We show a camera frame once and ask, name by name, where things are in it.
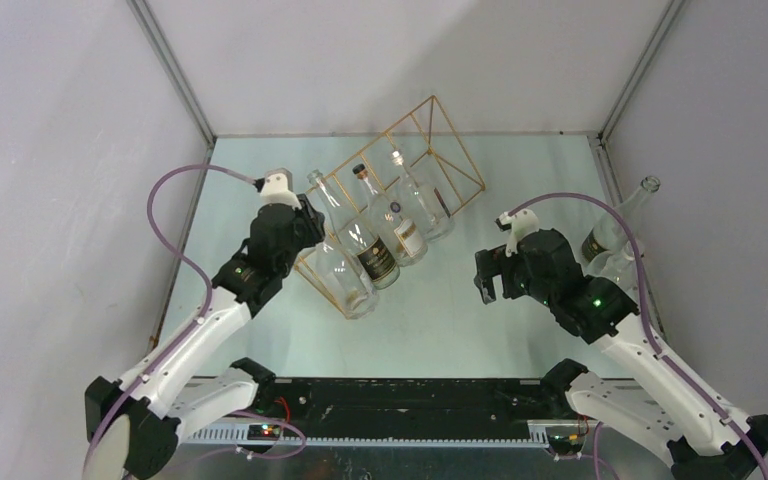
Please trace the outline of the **squat clear glass bottle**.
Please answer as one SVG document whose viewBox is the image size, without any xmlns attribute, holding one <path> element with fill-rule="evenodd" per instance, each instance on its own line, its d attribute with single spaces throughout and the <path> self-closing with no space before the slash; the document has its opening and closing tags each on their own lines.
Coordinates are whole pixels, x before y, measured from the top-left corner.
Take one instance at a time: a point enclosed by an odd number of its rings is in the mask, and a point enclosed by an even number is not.
<svg viewBox="0 0 768 480">
<path fill-rule="evenodd" d="M 639 293 L 636 262 L 629 242 L 616 252 L 604 251 L 598 254 L 587 266 L 586 273 L 611 280 L 630 296 Z"/>
</svg>

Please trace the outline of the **clear bottle silver cap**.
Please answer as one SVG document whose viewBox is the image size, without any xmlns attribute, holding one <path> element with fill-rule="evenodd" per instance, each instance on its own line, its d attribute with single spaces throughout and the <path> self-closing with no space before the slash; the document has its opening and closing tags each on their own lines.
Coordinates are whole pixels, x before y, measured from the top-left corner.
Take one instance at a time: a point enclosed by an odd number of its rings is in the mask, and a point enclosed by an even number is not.
<svg viewBox="0 0 768 480">
<path fill-rule="evenodd" d="M 428 243 L 442 240 L 453 230 L 454 220 L 439 190 L 415 173 L 399 150 L 391 153 L 391 161 L 399 170 L 396 195 L 405 211 Z"/>
</svg>

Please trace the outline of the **clear bottle black cap front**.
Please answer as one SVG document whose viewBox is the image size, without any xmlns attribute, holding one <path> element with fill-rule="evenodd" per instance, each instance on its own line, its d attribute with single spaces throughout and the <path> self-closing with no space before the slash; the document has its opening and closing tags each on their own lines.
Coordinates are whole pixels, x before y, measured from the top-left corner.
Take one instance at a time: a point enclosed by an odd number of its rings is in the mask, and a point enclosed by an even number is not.
<svg viewBox="0 0 768 480">
<path fill-rule="evenodd" d="M 366 272 L 329 235 L 316 246 L 313 272 L 347 319 L 371 313 L 378 294 Z"/>
</svg>

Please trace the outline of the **clear bottle black gold label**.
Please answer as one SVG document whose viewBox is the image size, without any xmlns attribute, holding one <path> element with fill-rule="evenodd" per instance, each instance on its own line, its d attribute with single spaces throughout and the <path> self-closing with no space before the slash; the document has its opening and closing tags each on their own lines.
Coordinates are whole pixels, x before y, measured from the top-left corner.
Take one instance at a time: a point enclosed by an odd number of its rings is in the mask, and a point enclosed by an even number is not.
<svg viewBox="0 0 768 480">
<path fill-rule="evenodd" d="M 313 170 L 307 178 L 327 209 L 337 240 L 358 260 L 376 289 L 390 287 L 399 278 L 400 267 L 380 235 L 321 171 Z"/>
</svg>

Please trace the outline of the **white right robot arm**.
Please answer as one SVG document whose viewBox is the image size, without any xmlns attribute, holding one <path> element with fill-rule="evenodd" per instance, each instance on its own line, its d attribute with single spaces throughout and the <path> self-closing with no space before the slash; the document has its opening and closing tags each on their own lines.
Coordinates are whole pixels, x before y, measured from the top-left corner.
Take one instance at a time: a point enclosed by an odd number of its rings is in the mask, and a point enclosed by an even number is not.
<svg viewBox="0 0 768 480">
<path fill-rule="evenodd" d="M 528 296 L 574 337 L 623 366 L 643 393 L 617 390 L 565 359 L 541 380 L 541 402 L 556 418 L 573 412 L 608 425 L 658 457 L 676 479 L 747 479 L 768 453 L 768 415 L 750 416 L 715 392 L 662 344 L 638 304 L 619 286 L 583 273 L 555 229 L 475 254 L 484 303 Z"/>
</svg>

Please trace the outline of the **clear bottle black cap white label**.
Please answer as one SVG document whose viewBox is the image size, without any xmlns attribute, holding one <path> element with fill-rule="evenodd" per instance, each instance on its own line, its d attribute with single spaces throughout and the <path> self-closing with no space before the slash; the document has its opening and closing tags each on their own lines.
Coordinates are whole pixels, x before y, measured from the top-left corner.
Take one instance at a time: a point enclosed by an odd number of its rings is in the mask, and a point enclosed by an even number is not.
<svg viewBox="0 0 768 480">
<path fill-rule="evenodd" d="M 397 200 L 380 188 L 364 164 L 355 165 L 352 172 L 364 187 L 366 216 L 384 239 L 397 264 L 408 267 L 418 263 L 427 253 L 428 246 L 416 223 Z"/>
</svg>

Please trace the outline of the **greenish bottle black label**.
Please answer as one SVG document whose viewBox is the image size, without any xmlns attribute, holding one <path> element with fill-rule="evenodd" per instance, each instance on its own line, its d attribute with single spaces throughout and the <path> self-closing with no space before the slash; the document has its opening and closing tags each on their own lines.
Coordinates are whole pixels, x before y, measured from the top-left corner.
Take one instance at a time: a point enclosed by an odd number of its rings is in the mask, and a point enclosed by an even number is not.
<svg viewBox="0 0 768 480">
<path fill-rule="evenodd" d="M 658 192 L 661 181 L 654 175 L 646 176 L 633 194 L 615 207 L 629 229 L 636 234 L 642 222 L 644 207 Z M 610 214 L 604 213 L 595 223 L 581 245 L 584 262 L 589 264 L 597 255 L 620 250 L 628 241 L 620 223 Z"/>
</svg>

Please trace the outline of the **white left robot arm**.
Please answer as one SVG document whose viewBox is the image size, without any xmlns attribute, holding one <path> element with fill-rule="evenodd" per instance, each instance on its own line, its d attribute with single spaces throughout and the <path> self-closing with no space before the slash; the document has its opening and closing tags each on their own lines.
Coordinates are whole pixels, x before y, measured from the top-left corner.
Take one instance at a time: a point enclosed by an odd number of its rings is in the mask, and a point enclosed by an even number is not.
<svg viewBox="0 0 768 480">
<path fill-rule="evenodd" d="M 250 236 L 210 282 L 204 303 L 176 334 L 116 380 L 97 377 L 84 393 L 85 479 L 149 479 L 187 435 L 235 410 L 264 416 L 275 388 L 232 366 L 207 385 L 189 380 L 231 334 L 282 289 L 296 257 L 319 244 L 324 216 L 304 194 L 268 197 Z"/>
</svg>

